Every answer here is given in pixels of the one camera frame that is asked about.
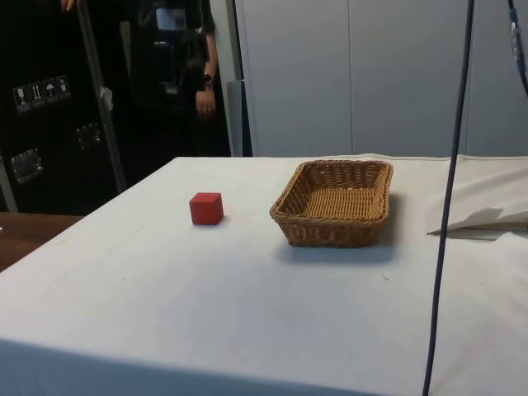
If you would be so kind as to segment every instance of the hand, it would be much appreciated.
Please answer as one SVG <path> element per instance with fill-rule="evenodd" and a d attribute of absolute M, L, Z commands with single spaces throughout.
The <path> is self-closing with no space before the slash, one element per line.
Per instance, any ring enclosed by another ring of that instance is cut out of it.
<path fill-rule="evenodd" d="M 202 120 L 208 120 L 213 116 L 216 111 L 216 100 L 212 87 L 196 93 L 196 111 Z"/>
<path fill-rule="evenodd" d="M 79 4 L 81 0 L 60 0 L 60 5 L 63 11 L 72 11 L 75 4 Z"/>

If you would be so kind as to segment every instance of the metal pole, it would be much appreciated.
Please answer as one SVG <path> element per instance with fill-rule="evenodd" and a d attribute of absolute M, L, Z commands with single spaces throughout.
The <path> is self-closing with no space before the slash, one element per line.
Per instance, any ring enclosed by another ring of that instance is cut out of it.
<path fill-rule="evenodd" d="M 119 193 L 126 190 L 125 174 L 120 160 L 119 147 L 117 145 L 116 131 L 112 122 L 110 111 L 101 97 L 101 88 L 105 86 L 102 77 L 101 65 L 99 63 L 99 54 L 95 40 L 93 39 L 92 23 L 90 22 L 90 13 L 88 11 L 87 2 L 81 2 L 78 5 L 79 23 L 81 25 L 82 41 L 84 42 L 84 49 L 92 75 L 93 90 L 97 99 L 97 108 L 102 122 L 102 130 L 105 134 L 106 145 L 110 154 L 112 170 L 114 172 L 115 184 Z"/>
<path fill-rule="evenodd" d="M 11 189 L 9 177 L 7 177 L 6 166 L 3 161 L 2 153 L 0 153 L 0 190 L 2 190 L 3 198 L 6 201 L 7 210 L 10 212 L 18 212 L 17 202 Z"/>

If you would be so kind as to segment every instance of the basket rim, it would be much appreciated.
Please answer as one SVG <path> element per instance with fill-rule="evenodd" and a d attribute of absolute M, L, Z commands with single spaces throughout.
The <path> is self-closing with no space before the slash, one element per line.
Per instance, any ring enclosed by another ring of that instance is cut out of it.
<path fill-rule="evenodd" d="M 380 167 L 383 167 L 387 170 L 387 177 L 385 178 L 384 183 L 384 194 L 383 194 L 383 214 L 375 219 L 336 219 L 336 218 L 328 218 L 328 217 L 309 217 L 309 216 L 303 216 L 301 214 L 287 214 L 286 212 L 279 211 L 278 208 L 284 203 L 286 197 L 290 194 L 291 189 L 293 188 L 294 184 L 297 182 L 297 179 L 299 177 L 299 174 L 304 170 L 305 167 L 311 164 L 318 164 L 318 165 L 324 165 L 324 164 L 350 164 L 350 163 L 361 163 L 362 165 L 365 164 L 376 164 Z M 307 161 L 304 163 L 300 163 L 299 166 L 295 169 L 294 175 L 291 177 L 291 179 L 288 181 L 288 184 L 286 185 L 286 188 L 283 190 L 282 194 L 280 194 L 280 197 L 276 200 L 276 202 L 273 204 L 273 206 L 270 209 L 270 216 L 277 222 L 280 223 L 282 221 L 288 221 L 292 222 L 295 221 L 299 224 L 313 224 L 314 222 L 317 222 L 317 224 L 320 225 L 351 225 L 354 224 L 356 226 L 374 226 L 377 224 L 382 224 L 387 220 L 389 217 L 389 185 L 392 181 L 392 176 L 394 173 L 394 167 L 391 163 L 387 163 L 385 161 L 361 161 L 361 160 L 346 160 L 346 159 L 338 159 L 338 160 L 332 160 L 332 159 L 323 159 L 323 160 L 313 160 L 313 161 Z"/>

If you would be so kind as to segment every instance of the wooden table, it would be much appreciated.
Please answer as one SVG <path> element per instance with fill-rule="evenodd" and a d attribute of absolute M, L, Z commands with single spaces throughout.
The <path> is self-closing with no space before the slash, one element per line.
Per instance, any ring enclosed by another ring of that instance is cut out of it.
<path fill-rule="evenodd" d="M 0 212 L 0 272 L 27 256 L 82 217 Z"/>

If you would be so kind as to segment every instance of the sticker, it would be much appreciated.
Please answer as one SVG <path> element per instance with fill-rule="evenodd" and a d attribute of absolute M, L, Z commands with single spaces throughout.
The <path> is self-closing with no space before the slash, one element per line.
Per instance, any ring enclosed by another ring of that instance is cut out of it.
<path fill-rule="evenodd" d="M 44 91 L 42 90 L 42 84 L 40 82 L 33 82 L 28 85 L 30 91 L 31 104 L 33 107 L 39 107 L 45 105 Z"/>
<path fill-rule="evenodd" d="M 54 78 L 48 78 L 42 82 L 44 86 L 44 95 L 47 103 L 54 103 L 59 99 L 57 92 L 57 82 Z"/>
<path fill-rule="evenodd" d="M 185 10 L 158 8 L 156 21 L 161 31 L 185 31 L 187 29 Z"/>
<path fill-rule="evenodd" d="M 72 97 L 72 92 L 69 89 L 68 77 L 60 76 L 56 78 L 57 80 L 57 93 L 59 94 L 60 99 L 68 99 Z"/>
<path fill-rule="evenodd" d="M 16 111 L 23 113 L 31 110 L 31 99 L 27 91 L 27 86 L 17 87 L 13 89 L 13 96 L 15 97 Z"/>

